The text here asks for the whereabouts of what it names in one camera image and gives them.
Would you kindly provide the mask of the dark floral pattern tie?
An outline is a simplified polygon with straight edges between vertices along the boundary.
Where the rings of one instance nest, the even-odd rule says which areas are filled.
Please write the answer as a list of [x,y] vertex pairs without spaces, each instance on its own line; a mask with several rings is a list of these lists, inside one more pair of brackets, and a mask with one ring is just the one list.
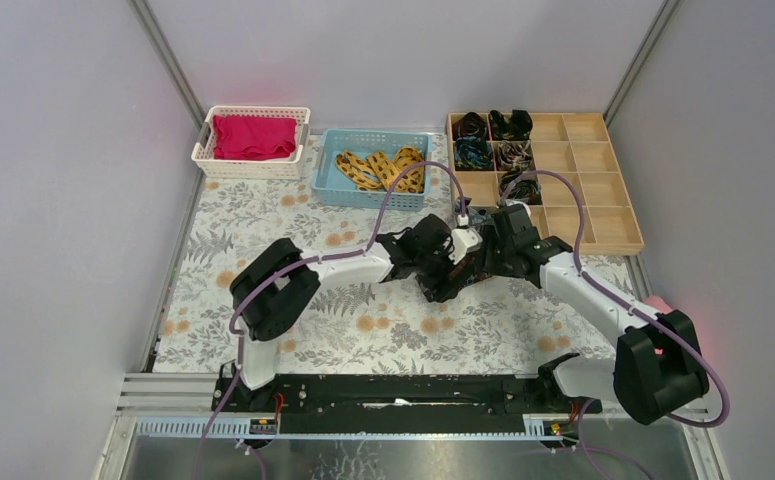
[[487,278],[488,275],[483,272],[483,260],[476,254],[467,255],[447,275],[445,289],[460,292]]

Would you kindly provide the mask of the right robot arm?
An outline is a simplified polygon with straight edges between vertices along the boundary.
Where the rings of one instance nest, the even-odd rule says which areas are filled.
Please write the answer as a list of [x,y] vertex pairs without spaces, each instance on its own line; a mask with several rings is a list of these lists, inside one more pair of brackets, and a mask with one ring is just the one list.
[[484,272],[519,278],[556,296],[613,346],[605,356],[562,355],[538,370],[538,402],[560,412],[575,398],[619,404],[649,425],[710,390],[709,368],[692,320],[627,296],[583,264],[564,240],[541,237],[526,205],[496,210],[480,229]]

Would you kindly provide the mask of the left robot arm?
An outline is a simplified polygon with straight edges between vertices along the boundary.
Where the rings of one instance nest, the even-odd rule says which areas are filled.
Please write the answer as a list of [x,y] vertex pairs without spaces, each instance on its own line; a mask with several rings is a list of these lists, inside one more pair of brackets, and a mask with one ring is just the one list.
[[235,398],[251,411],[270,404],[277,340],[320,291],[414,277],[427,301],[443,303],[473,276],[482,243],[468,223],[452,228],[433,214],[334,253],[302,250],[289,238],[274,241],[229,287],[234,307],[229,328],[239,338]]

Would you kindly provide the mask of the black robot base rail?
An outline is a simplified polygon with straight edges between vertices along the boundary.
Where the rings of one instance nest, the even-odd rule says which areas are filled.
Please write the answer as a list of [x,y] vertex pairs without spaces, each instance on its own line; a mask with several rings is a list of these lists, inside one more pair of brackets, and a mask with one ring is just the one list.
[[525,434],[527,415],[575,419],[600,401],[568,398],[541,377],[515,375],[279,374],[251,390],[233,373],[217,377],[212,408],[260,413],[283,434]]

